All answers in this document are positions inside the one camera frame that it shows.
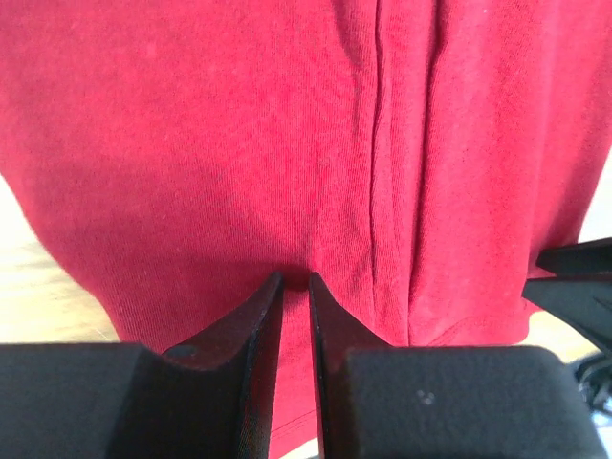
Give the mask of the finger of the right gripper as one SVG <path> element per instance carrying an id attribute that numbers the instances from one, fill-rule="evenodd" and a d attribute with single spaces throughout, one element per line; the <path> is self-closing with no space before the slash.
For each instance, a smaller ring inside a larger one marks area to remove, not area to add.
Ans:
<path id="1" fill-rule="evenodd" d="M 536 265 L 556 275 L 610 274 L 612 239 L 604 238 L 553 249 L 538 256 Z"/>
<path id="2" fill-rule="evenodd" d="M 522 297 L 611 353 L 611 275 L 585 274 L 526 281 Z"/>

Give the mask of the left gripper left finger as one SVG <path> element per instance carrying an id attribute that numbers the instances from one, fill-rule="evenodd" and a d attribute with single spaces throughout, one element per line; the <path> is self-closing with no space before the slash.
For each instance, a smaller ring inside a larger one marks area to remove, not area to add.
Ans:
<path id="1" fill-rule="evenodd" d="M 271 275 L 202 332 L 133 343 L 5 344 L 5 458 L 265 458 L 283 280 Z"/>

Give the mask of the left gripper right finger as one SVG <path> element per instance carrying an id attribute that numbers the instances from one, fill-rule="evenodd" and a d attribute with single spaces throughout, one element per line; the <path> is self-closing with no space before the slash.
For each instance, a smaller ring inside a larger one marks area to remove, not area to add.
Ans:
<path id="1" fill-rule="evenodd" d="M 397 347 L 309 280 L 323 458 L 602 458 L 569 368 L 536 346 Z"/>

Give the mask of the dark red t-shirt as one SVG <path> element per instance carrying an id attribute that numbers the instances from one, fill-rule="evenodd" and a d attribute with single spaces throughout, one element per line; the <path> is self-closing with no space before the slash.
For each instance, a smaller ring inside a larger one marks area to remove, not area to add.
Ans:
<path id="1" fill-rule="evenodd" d="M 308 280 L 398 346 L 510 345 L 611 147 L 607 1 L 5 1 L 1 173 L 121 339 L 282 273 L 270 455 L 315 438 Z"/>

